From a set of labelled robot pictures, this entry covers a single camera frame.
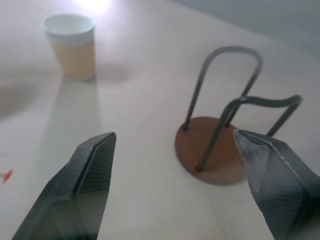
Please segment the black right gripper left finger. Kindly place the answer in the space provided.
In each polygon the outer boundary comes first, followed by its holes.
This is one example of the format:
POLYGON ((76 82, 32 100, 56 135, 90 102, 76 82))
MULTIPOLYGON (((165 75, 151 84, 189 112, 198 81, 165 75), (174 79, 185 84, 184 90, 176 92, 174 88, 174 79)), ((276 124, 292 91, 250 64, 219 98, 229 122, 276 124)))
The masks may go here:
POLYGON ((81 143, 45 185, 11 240, 97 240, 105 212, 116 133, 81 143))

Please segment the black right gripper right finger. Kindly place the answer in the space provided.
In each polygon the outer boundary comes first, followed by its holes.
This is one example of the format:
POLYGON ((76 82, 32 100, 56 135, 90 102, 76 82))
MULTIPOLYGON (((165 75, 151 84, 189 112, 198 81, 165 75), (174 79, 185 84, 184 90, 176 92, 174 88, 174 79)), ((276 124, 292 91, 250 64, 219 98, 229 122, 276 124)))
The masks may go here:
POLYGON ((246 130, 233 138, 274 240, 320 240, 320 176, 283 141, 246 130))

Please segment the tan and white paper cup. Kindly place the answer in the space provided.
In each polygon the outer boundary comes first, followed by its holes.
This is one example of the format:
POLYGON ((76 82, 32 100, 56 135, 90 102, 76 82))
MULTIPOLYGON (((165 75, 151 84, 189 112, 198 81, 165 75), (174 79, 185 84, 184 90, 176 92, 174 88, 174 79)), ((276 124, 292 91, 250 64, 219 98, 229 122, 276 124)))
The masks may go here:
POLYGON ((58 14, 44 19, 41 29, 67 79, 86 81, 96 75, 96 22, 84 15, 58 14))

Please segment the red mark on table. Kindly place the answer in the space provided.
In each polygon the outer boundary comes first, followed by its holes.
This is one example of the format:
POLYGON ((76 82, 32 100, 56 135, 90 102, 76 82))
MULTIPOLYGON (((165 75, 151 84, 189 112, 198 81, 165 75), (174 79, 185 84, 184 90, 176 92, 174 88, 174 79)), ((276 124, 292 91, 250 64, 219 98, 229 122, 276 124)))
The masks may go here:
POLYGON ((13 175, 14 169, 10 169, 8 172, 0 173, 0 181, 5 184, 13 175))

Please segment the stool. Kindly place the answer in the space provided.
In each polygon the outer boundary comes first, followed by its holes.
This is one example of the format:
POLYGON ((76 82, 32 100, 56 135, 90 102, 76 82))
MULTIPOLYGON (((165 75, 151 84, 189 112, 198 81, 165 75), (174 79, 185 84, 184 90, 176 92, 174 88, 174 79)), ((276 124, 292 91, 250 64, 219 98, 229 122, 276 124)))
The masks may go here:
POLYGON ((245 167, 234 141, 236 130, 231 122, 242 105, 255 105, 266 108, 285 108, 285 112, 268 131, 273 137, 302 102, 302 97, 293 95, 285 99, 265 99, 249 96, 263 66, 261 54, 249 47, 223 46, 209 54, 201 67, 192 100, 184 123, 175 136, 175 152, 181 165, 195 178, 212 185, 233 185, 245 179, 245 167), (252 56, 256 61, 255 69, 242 94, 232 100, 223 110, 220 118, 193 117, 198 96, 212 61, 228 53, 252 56))

